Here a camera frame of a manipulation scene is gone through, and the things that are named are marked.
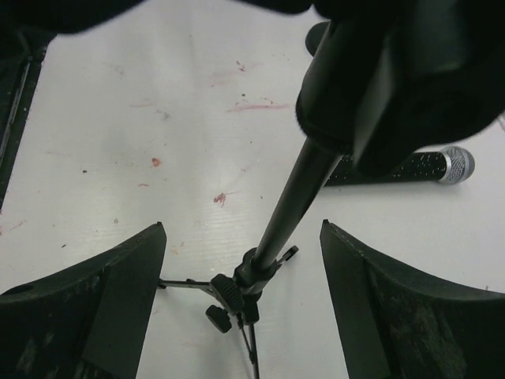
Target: black microphone handle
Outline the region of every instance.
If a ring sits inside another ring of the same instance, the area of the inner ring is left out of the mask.
[[[447,161],[441,152],[415,152],[392,174],[382,178],[359,175],[353,168],[353,157],[344,156],[325,186],[380,184],[404,182],[438,182],[447,171]]]

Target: tripod base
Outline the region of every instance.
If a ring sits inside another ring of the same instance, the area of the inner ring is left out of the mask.
[[[297,251],[298,248],[293,246],[284,253],[281,259],[276,262],[275,271],[279,270],[285,262],[297,253]],[[160,278],[158,280],[158,288],[166,289],[167,287],[197,289],[215,298],[222,307],[215,305],[209,306],[205,314],[221,333],[227,333],[231,330],[232,324],[230,316],[235,317],[249,353],[249,361],[251,362],[254,372],[254,379],[260,379],[254,324],[260,320],[258,300],[260,300],[261,292],[256,295],[244,295],[244,291],[238,285],[236,279],[223,274],[216,275],[210,282],[198,282],[192,279],[184,281],[163,280]],[[247,336],[245,332],[245,326],[249,330],[249,336]]]

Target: metal pole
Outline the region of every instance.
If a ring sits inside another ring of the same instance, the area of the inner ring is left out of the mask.
[[[342,158],[307,138],[270,218],[252,266],[267,271]]]
[[[254,379],[260,379],[260,363],[258,362],[258,348],[256,345],[256,332],[254,331],[254,325],[249,326],[249,338],[251,339],[251,353],[254,357],[254,361],[252,362]]]

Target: dirt mark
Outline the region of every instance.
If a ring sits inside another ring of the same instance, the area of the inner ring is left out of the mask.
[[[23,225],[25,225],[27,223],[26,220],[23,220],[23,221],[20,221],[17,225],[15,225],[14,227],[11,227],[10,229],[8,229],[7,231],[13,231],[15,229],[17,229],[18,227],[22,227]]]
[[[135,104],[130,104],[130,108],[145,108],[145,107],[152,107],[155,105],[155,102],[151,99],[143,99],[139,103]]]
[[[226,111],[226,113],[238,113],[243,111],[258,111],[258,110],[275,110],[275,109],[287,109],[290,108],[291,104],[243,104],[236,105],[235,107]]]
[[[49,156],[71,156],[68,152],[45,152]]]

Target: microphone stand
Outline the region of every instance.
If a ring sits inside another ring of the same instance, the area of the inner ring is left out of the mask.
[[[223,307],[210,306],[206,314],[220,332],[228,332],[230,316],[236,317],[255,379],[260,379],[254,330],[254,324],[260,320],[258,300],[277,270],[298,251],[294,246],[277,261],[281,249],[341,158],[307,138],[259,246],[244,255],[233,278],[218,274],[210,282],[159,280],[159,288],[195,288],[218,300]],[[249,338],[245,326],[249,329]]]
[[[230,317],[237,319],[255,379],[260,379],[254,330],[254,324],[260,319],[258,300],[277,270],[298,251],[293,246],[277,260],[281,249],[343,154],[352,152],[354,115],[376,65],[376,61],[369,58],[378,55],[377,46],[381,42],[379,33],[371,33],[368,27],[378,22],[380,25],[385,23],[381,18],[377,21],[376,15],[369,12],[367,17],[344,22],[342,27],[333,22],[328,26],[297,100],[298,123],[308,138],[260,244],[245,253],[233,277],[218,274],[210,282],[159,279],[159,288],[199,289],[215,298],[221,306],[210,306],[205,314],[220,332],[231,329]],[[353,69],[356,61],[365,64]],[[341,93],[348,96],[343,99]]]

